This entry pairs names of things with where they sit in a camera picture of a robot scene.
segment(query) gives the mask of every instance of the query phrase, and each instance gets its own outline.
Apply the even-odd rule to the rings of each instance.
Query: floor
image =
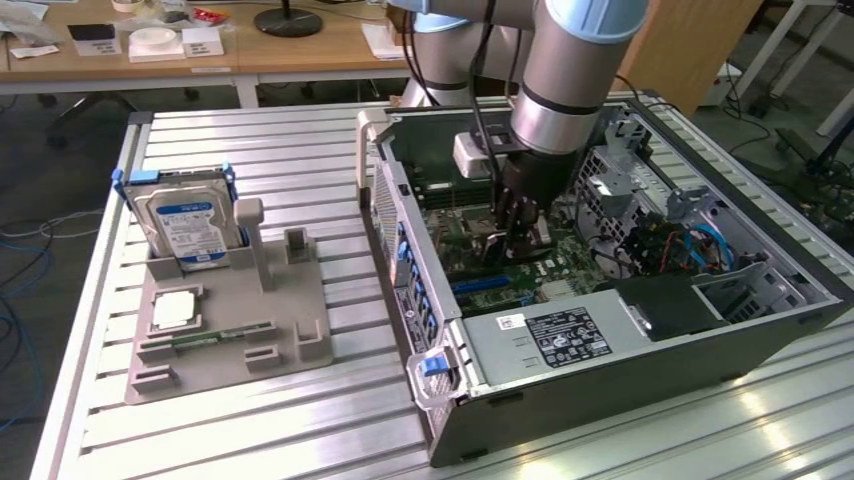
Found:
[[[749,64],[765,38],[767,31],[745,37],[733,55],[737,64]],[[761,79],[767,80],[774,74],[779,62],[794,48],[795,45],[789,43],[781,47]],[[384,94],[398,94],[403,89],[400,81],[378,83]],[[765,125],[770,128],[794,128],[821,149],[826,139],[815,136],[813,130],[851,85],[854,73],[817,57],[787,94],[789,111],[773,111],[763,120]],[[303,98],[299,85],[269,87],[263,93],[265,105],[271,106],[351,102],[359,98],[372,100],[364,82],[360,87],[356,90],[355,82],[316,84],[314,99]],[[762,88],[758,82],[743,99],[745,104]],[[195,102],[185,100],[180,89],[132,92],[128,97],[141,109],[151,111],[237,107],[233,89],[211,87],[200,89],[200,93],[200,99]],[[0,224],[21,219],[39,221],[103,206],[127,115],[112,105],[99,106],[67,128],[68,148],[55,151],[44,145],[41,128],[76,98],[75,95],[57,96],[59,105],[48,109],[41,107],[33,96],[21,96],[15,105],[0,113]],[[0,98],[0,106],[8,105],[11,101],[11,97]],[[758,128],[738,122],[714,108],[700,110],[694,121],[725,148],[762,133]],[[773,140],[749,145],[739,149],[739,154],[769,164],[779,163]],[[851,140],[841,159],[854,160]],[[88,230],[96,227],[97,220],[96,216],[73,220],[63,224],[56,233]],[[44,240],[47,239],[33,238],[17,244],[41,247]],[[44,398],[51,397],[52,383],[60,368],[93,242],[93,236],[55,240],[51,245],[53,261],[49,273],[29,292],[12,299],[17,316],[32,334],[44,370]],[[29,258],[31,252],[0,249],[0,278],[5,278]],[[8,358],[12,346],[11,341],[0,343],[0,361]],[[33,362],[21,351],[11,368],[0,373],[0,425],[32,397],[33,372]],[[47,401],[43,401],[25,413],[21,423],[0,432],[0,477],[4,479],[17,480],[28,476],[45,412]]]

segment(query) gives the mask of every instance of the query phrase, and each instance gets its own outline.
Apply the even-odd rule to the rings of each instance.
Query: motherboard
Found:
[[[556,214],[548,218],[547,247],[524,261],[491,266],[482,260],[495,234],[488,205],[428,210],[424,219],[466,317],[584,295],[607,281],[571,221]]]

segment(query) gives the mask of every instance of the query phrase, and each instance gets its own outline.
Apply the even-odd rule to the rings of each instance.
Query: aluminum extrusion table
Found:
[[[319,240],[336,360],[314,371],[125,406],[148,247],[111,194],[32,478],[851,478],[850,315],[733,382],[471,463],[427,466],[355,202],[355,116],[382,106],[164,113],[128,127],[121,167],[229,161],[240,194],[264,200],[267,238],[273,229],[306,225]],[[659,115],[854,284],[845,252],[678,113]],[[652,147],[652,161],[675,182],[696,181],[663,145]]]

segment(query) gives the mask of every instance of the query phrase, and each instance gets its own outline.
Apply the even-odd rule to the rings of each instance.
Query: sticker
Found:
[[[515,315],[507,315],[504,317],[498,317],[495,320],[498,321],[498,328],[500,328],[502,330],[524,327],[524,315],[520,313],[516,313]]]
[[[189,69],[192,73],[228,73],[231,67],[193,67]]]
[[[552,368],[612,353],[586,308],[528,318],[527,326],[543,359]]]
[[[211,225],[216,216],[209,202],[157,207],[160,224],[173,255],[184,262],[200,263],[225,256],[225,242],[219,228]]]

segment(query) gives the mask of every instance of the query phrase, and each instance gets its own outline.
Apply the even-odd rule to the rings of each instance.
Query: blue cable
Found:
[[[730,271],[733,271],[735,269],[735,260],[733,259],[733,253],[730,252],[730,247],[726,244],[723,235],[720,235],[720,233],[710,225],[706,225],[706,224],[695,225],[692,228],[688,229],[687,232],[684,232],[684,248],[687,248],[688,250],[691,250],[691,230],[696,230],[699,232],[704,232],[708,235],[711,235],[711,238],[715,240],[715,242],[718,242],[718,245],[720,246],[720,252],[726,256],[727,268]],[[700,256],[699,253],[691,252],[691,258],[696,260],[700,266],[706,265],[706,259]]]
[[[0,425],[1,434],[12,426],[19,418],[27,416],[27,414],[29,414],[29,412],[39,406],[39,400],[44,395],[44,373],[41,371],[41,363],[39,362],[39,357],[36,355],[36,347],[33,346],[32,338],[29,337],[29,331],[27,330],[24,325],[21,325],[21,323],[15,319],[15,317],[0,315],[0,320],[17,328],[21,340],[24,341],[24,347],[27,348],[27,352],[29,352],[29,358],[32,358],[33,368],[36,369],[36,391],[33,393],[32,399],[29,400],[27,405],[24,405],[24,408],[21,408],[17,414],[12,418],[9,418],[9,420],[7,420],[3,425]]]
[[[13,289],[11,292],[7,292],[3,296],[5,298],[12,298],[16,297],[17,295],[20,295],[21,293],[24,293],[36,283],[39,283],[41,281],[41,279],[44,278],[44,276],[48,273],[48,270],[51,268],[51,252],[43,248],[36,248],[36,247],[19,247],[17,245],[11,245],[5,242],[0,241],[0,247],[8,248],[9,250],[16,250],[19,252],[32,252],[32,253],[37,253],[39,255],[41,255],[41,258],[44,259],[44,261],[41,262],[41,271],[36,274],[36,276],[27,282],[24,282],[21,285],[19,285],[19,287],[16,289]]]

